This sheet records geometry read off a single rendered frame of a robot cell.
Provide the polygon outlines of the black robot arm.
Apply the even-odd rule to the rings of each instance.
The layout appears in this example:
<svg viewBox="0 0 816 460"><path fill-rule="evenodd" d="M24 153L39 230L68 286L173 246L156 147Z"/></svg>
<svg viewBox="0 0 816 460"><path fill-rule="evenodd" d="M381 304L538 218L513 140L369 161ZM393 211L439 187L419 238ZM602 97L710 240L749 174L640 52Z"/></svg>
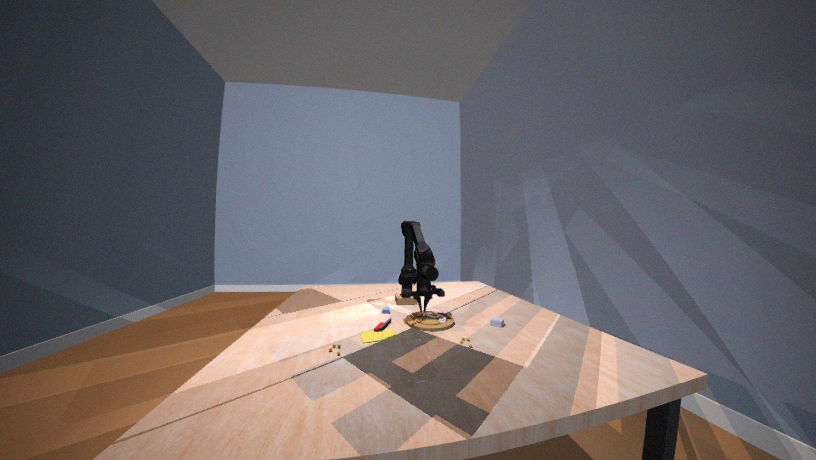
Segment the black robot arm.
<svg viewBox="0 0 816 460"><path fill-rule="evenodd" d="M430 246L425 243L419 222L404 221L401 223L401 229L405 237L405 254L404 266L401 269L398 283L402 285L402 289L412 291L412 285L416 285L416 279L424 278L428 281L419 280L417 291L419 291L420 296L430 297L431 294L436 293L436 286L431 285L431 282L437 280L439 276L438 270L434 267L435 258L433 252ZM413 243L415 244L414 258L417 274L413 266Z"/></svg>

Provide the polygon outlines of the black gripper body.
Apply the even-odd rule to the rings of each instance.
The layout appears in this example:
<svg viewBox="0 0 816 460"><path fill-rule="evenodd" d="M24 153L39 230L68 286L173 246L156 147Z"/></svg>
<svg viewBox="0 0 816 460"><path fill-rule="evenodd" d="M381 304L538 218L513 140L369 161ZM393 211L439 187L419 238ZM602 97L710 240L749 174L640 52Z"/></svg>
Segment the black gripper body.
<svg viewBox="0 0 816 460"><path fill-rule="evenodd" d="M415 298L420 298L419 291L417 291L419 280L423 280L423 282L427 282L428 280L424 278L417 278L416 279L416 291L411 291L410 289L402 289L401 295L403 298L409 298L411 295L414 295ZM443 288L436 288L436 293L438 297L445 297L445 290Z"/></svg>

